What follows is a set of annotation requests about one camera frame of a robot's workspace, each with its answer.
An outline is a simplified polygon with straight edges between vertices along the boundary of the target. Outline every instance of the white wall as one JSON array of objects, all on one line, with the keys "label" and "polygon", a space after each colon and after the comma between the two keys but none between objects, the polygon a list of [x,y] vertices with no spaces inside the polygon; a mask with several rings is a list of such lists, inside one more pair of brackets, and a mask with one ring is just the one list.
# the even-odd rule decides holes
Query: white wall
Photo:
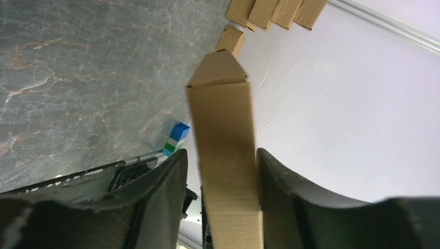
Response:
[{"label": "white wall", "polygon": [[440,39],[439,0],[354,0],[387,17]]},{"label": "white wall", "polygon": [[[440,195],[440,56],[327,5],[311,32],[246,33],[238,60],[258,146],[286,166],[365,201]],[[182,231],[201,240],[198,225]]]}]

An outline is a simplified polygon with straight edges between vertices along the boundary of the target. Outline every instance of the gray marble surface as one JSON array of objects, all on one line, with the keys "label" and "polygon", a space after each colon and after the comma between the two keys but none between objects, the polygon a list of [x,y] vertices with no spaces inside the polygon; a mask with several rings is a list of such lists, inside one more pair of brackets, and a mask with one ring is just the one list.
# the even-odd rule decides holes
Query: gray marble surface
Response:
[{"label": "gray marble surface", "polygon": [[163,147],[229,1],[0,1],[0,192]]}]

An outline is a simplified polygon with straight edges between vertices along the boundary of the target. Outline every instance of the cardboard box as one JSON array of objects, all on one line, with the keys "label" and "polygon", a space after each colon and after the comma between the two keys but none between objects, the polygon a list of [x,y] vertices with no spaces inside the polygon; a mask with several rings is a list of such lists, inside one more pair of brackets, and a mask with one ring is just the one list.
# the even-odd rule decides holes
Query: cardboard box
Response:
[{"label": "cardboard box", "polygon": [[273,22],[272,21],[270,21],[268,24],[267,24],[267,27],[264,29],[264,28],[262,28],[262,27],[259,27],[261,30],[264,30],[264,31],[266,31],[266,32],[268,32],[271,28],[272,28],[272,24],[273,24]]},{"label": "cardboard box", "polygon": [[303,0],[280,0],[272,15],[272,22],[289,30]]},{"label": "cardboard box", "polygon": [[278,1],[279,0],[256,0],[249,16],[249,21],[262,29],[266,29],[277,7]]},{"label": "cardboard box", "polygon": [[312,30],[326,4],[327,0],[304,0],[295,16],[295,22],[308,30]]},{"label": "cardboard box", "polygon": [[244,45],[244,34],[233,26],[227,26],[220,41],[215,48],[215,52],[228,50],[234,57],[237,57]]},{"label": "cardboard box", "polygon": [[251,85],[232,54],[207,54],[187,96],[216,249],[262,249]]},{"label": "cardboard box", "polygon": [[255,31],[255,27],[249,24],[249,15],[254,4],[255,0],[232,0],[226,12],[226,18],[238,23],[242,27],[249,27],[251,31]]}]

